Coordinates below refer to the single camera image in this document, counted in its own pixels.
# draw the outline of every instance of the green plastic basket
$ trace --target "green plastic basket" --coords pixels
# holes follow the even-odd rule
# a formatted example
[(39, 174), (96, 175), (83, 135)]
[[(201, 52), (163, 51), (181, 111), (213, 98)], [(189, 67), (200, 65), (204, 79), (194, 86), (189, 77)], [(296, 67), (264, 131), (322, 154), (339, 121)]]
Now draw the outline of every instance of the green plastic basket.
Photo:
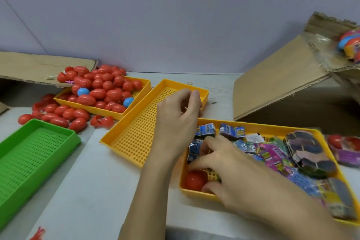
[(0, 230), (80, 142), (73, 130), (32, 119), (0, 143)]

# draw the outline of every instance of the pile of red eggs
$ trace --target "pile of red eggs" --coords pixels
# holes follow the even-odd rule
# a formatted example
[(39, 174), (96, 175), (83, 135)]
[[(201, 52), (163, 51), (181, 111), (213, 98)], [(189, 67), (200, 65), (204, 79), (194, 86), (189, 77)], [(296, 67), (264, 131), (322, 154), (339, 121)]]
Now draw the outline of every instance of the pile of red eggs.
[[(76, 133), (82, 131), (88, 125), (91, 115), (81, 108), (70, 108), (67, 105), (59, 105), (54, 100), (54, 94), (46, 94), (40, 102), (34, 103), (31, 114), (21, 115), (18, 123), (23, 125), (31, 119), (43, 120), (60, 127), (69, 128)], [(99, 115), (94, 116), (90, 125), (94, 127), (110, 128), (114, 124), (112, 117), (102, 118)]]
[[(65, 73), (58, 75), (59, 82), (73, 81), (72, 93), (64, 93), (60, 99), (76, 102), (82, 105), (123, 113), (126, 106), (122, 105), (125, 99), (131, 98), (133, 90), (140, 91), (141, 81), (130, 81), (123, 76), (124, 69), (117, 66), (102, 65), (91, 72), (86, 67), (76, 66), (65, 68)], [(78, 96), (79, 89), (88, 89), (88, 94)]]

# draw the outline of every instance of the perforated tray bottom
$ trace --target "perforated tray bottom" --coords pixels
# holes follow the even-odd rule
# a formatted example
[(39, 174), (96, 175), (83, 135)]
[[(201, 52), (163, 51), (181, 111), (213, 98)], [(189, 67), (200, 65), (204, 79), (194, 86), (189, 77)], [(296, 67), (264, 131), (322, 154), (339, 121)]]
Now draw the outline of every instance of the perforated tray bottom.
[(42, 165), (68, 136), (39, 128), (0, 159), (0, 205)]
[(165, 87), (159, 96), (151, 101), (147, 108), (111, 143), (111, 147), (143, 165), (153, 142), (157, 103), (176, 91), (176, 89)]

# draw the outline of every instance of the yellow plastic basket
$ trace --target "yellow plastic basket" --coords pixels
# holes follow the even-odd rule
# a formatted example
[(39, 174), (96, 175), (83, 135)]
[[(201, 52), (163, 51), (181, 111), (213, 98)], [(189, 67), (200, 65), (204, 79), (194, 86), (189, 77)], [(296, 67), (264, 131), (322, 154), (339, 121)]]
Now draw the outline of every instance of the yellow plastic basket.
[[(335, 162), (336, 167), (337, 167), (337, 174), (335, 176), (335, 178), (340, 179), (341, 181), (343, 181), (346, 186), (349, 188), (351, 196), (353, 198), (354, 201), (354, 206), (355, 206), (355, 212), (357, 217), (360, 219), (360, 205), (358, 200), (356, 199), (356, 196), (353, 192), (353, 190), (351, 189), (349, 183), (346, 181), (343, 173), (341, 172), (338, 163), (336, 162), (333, 154), (331, 153), (323, 135), (320, 133), (319, 130), (315, 130), (315, 129), (306, 129), (306, 128), (295, 128), (295, 127), (286, 127), (286, 126), (277, 126), (277, 125), (267, 125), (267, 124), (256, 124), (256, 123), (243, 123), (243, 122), (238, 122), (238, 121), (223, 121), (223, 120), (212, 120), (212, 119), (198, 119), (198, 125), (204, 125), (204, 124), (208, 124), (208, 123), (213, 123), (215, 125), (215, 129), (216, 129), (216, 134), (218, 134), (219, 131), (219, 127), (220, 127), (220, 123), (226, 123), (228, 125), (234, 126), (234, 127), (238, 127), (238, 126), (243, 126), (245, 128), (245, 133), (246, 135), (248, 134), (252, 134), (252, 133), (260, 133), (263, 137), (273, 137), (273, 136), (277, 136), (280, 139), (283, 139), (286, 134), (293, 132), (295, 130), (305, 130), (308, 131), (310, 133), (312, 133), (314, 135), (314, 137), (320, 142), (322, 148), (324, 149), (324, 152), (326, 153), (326, 155), (329, 157), (329, 159), (331, 159), (333, 162)], [(197, 192), (197, 191), (193, 191), (193, 190), (188, 190), (185, 187), (185, 177), (188, 173), (188, 164), (187, 164), (187, 159), (184, 159), (184, 164), (182, 167), (182, 172), (181, 172), (181, 177), (180, 177), (180, 190), (181, 192), (189, 197), (199, 197), (199, 198), (204, 198), (204, 199), (209, 199), (209, 200), (214, 200), (214, 201), (220, 201), (220, 199), (211, 193), (205, 193), (205, 192)], [(209, 173), (208, 172), (208, 178), (211, 180), (216, 180), (216, 174), (215, 172)], [(335, 219), (341, 223), (344, 224), (350, 224), (350, 225), (356, 225), (356, 226), (360, 226), (360, 220), (341, 220), (341, 219)]]
[(61, 100), (61, 99), (58, 98), (61, 94), (71, 92), (71, 87), (65, 88), (62, 92), (60, 92), (58, 95), (56, 95), (54, 97), (54, 99), (61, 105), (68, 105), (68, 106), (73, 107), (73, 108), (82, 108), (82, 109), (85, 109), (86, 111), (88, 111), (91, 114), (101, 115), (101, 116), (104, 116), (104, 117), (110, 116), (110, 117), (113, 117), (116, 120), (121, 120), (127, 113), (130, 112), (131, 109), (133, 109), (134, 106), (136, 106), (137, 103), (139, 103), (151, 91), (150, 80), (133, 78), (133, 77), (128, 77), (128, 76), (126, 76), (126, 78), (131, 80), (131, 81), (133, 81), (133, 80), (141, 81), (142, 90), (141, 91), (133, 91), (134, 101), (125, 110), (124, 113), (113, 112), (113, 111), (109, 111), (109, 110), (105, 110), (105, 109), (101, 109), (101, 108), (96, 108), (94, 106), (81, 105), (81, 104), (76, 103), (76, 102), (69, 102), (69, 101)]
[(108, 146), (117, 155), (141, 168), (151, 149), (157, 103), (183, 88), (188, 88), (191, 91), (198, 90), (203, 107), (205, 106), (209, 96), (208, 90), (170, 80), (162, 80), (103, 136), (100, 142)]

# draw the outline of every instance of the person's left hand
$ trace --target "person's left hand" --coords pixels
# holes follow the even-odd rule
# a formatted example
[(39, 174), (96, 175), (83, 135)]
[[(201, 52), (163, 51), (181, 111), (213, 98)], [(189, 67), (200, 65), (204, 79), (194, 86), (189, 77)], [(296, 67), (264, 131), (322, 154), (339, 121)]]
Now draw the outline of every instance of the person's left hand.
[(182, 89), (159, 102), (150, 153), (177, 160), (194, 139), (201, 107), (198, 90)]

